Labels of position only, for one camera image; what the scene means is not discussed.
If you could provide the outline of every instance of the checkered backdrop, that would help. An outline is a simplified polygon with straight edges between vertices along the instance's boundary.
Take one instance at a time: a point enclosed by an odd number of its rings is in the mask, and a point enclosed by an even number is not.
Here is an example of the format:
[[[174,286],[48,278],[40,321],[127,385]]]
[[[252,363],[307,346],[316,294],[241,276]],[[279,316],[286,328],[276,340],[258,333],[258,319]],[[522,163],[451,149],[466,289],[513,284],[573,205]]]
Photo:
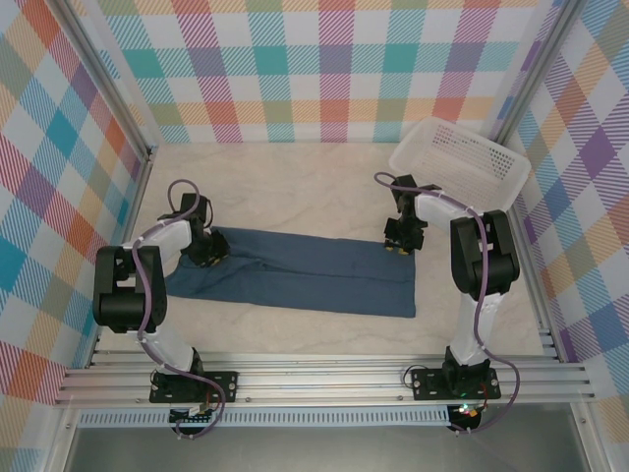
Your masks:
[[[629,459],[629,1],[588,3],[511,146],[533,164],[516,207],[553,318]]]
[[[0,470],[29,471],[94,334],[96,250],[140,158],[43,0],[0,0]]]
[[[520,41],[535,36],[529,19],[548,4],[97,0],[140,88],[133,99],[82,0],[73,3],[141,124],[156,122],[169,143],[397,142],[430,115],[479,130],[513,80]],[[519,84],[551,23],[515,66]]]

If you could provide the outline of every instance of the white plastic basket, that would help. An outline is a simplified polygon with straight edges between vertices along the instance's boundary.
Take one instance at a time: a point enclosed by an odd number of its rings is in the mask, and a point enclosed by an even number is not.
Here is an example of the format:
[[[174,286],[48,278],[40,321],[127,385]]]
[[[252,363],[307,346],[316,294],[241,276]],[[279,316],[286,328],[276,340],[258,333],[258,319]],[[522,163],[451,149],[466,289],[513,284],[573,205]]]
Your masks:
[[[419,186],[435,184],[476,211],[507,211],[529,176],[531,162],[439,118],[425,118],[389,159],[397,175],[412,174]]]

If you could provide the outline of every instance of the white floor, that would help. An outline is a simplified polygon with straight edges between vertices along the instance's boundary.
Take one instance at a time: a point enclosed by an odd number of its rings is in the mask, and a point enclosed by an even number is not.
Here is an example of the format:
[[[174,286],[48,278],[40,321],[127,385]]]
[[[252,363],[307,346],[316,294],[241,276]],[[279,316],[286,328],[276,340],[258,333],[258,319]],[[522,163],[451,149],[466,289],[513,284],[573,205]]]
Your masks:
[[[166,188],[194,180],[214,206],[214,224],[329,238],[382,241],[395,216],[390,192],[373,181],[389,170],[395,145],[286,144],[164,146],[157,155],[136,225],[141,233],[168,212]],[[188,189],[177,188],[175,202]],[[449,241],[434,228],[416,254],[414,319],[343,315],[169,297],[168,319],[199,350],[253,353],[441,354],[454,334],[459,292]],[[490,345],[496,353],[541,354],[526,285],[508,294]],[[101,349],[135,347],[103,332]]]

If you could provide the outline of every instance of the vent grille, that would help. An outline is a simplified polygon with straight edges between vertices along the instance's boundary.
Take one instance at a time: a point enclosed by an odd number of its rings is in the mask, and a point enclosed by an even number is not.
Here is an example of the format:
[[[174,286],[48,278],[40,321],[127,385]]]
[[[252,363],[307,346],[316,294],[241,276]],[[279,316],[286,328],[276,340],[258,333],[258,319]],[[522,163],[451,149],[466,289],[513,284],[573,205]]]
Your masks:
[[[186,424],[203,427],[194,418]],[[227,408],[217,426],[227,427],[365,427],[447,426],[445,406],[346,408]],[[168,427],[165,408],[83,410],[79,428]]]

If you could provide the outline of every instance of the blue cloth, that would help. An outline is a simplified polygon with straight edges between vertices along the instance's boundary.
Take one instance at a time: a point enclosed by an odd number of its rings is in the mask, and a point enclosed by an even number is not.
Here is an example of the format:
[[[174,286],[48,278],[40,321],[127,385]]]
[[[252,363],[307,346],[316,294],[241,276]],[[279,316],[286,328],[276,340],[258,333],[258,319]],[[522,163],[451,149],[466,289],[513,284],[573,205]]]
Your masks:
[[[231,254],[212,267],[186,257],[168,295],[267,307],[413,318],[415,261],[381,243],[217,228]]]

